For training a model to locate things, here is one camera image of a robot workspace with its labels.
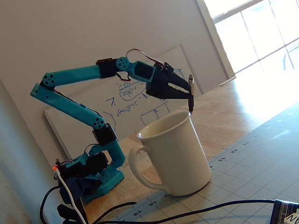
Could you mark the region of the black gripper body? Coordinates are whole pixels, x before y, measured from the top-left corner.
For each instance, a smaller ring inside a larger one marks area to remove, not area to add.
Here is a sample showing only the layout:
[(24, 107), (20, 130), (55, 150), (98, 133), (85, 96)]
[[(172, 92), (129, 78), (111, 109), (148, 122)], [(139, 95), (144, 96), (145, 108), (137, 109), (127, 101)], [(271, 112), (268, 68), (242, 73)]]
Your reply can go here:
[(146, 93), (159, 99), (174, 99), (173, 87), (173, 68), (166, 62), (164, 65), (155, 63), (156, 71), (151, 82), (146, 84)]

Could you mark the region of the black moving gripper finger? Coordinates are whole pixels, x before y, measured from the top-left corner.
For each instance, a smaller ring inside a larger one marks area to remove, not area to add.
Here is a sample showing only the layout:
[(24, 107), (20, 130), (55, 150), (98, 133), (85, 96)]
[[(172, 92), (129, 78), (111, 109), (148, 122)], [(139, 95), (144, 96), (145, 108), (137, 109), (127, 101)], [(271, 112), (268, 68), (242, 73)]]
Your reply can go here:
[(181, 69), (174, 69), (170, 77), (170, 83), (179, 86), (188, 92), (193, 92), (193, 75), (187, 78), (182, 73)]

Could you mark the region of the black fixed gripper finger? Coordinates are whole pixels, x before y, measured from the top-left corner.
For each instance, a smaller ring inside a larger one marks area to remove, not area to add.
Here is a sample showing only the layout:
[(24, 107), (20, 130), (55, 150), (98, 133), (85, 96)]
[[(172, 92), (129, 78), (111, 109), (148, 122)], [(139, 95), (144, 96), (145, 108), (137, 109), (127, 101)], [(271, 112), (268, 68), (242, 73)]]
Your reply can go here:
[(163, 96), (164, 99), (193, 99), (193, 95), (169, 86)]

